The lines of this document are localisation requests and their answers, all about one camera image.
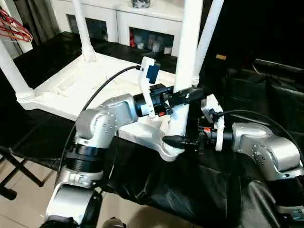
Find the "beige floor tile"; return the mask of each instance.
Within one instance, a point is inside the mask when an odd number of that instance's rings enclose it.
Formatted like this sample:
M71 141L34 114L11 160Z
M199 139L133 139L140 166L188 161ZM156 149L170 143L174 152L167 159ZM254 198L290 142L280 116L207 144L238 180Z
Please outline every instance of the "beige floor tile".
M98 228L111 217L119 218L129 228L192 228L193 225L177 216L158 209L138 205L107 193L100 212Z
M40 180L48 177L51 172L52 175L42 188L23 175L12 188L17 192L16 199L13 201L0 199L0 215L26 227L37 228L44 221L46 207L53 193L56 173L38 164L32 164L29 170Z
M12 221L1 215L0 215L0 227L1 228L27 228L15 221Z

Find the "black chair leg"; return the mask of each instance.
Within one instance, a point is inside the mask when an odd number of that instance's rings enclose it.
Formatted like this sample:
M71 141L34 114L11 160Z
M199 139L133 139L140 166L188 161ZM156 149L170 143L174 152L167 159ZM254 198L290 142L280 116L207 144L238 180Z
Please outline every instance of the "black chair leg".
M33 173L31 173L27 168L23 166L9 151L1 150L0 152L3 157L5 157L12 165L14 165L18 170L20 170L24 175L30 178L39 187L42 187L44 183L39 180Z
M9 200L14 200L17 196L17 192L12 189L7 189L4 186L0 186L0 195L4 196Z

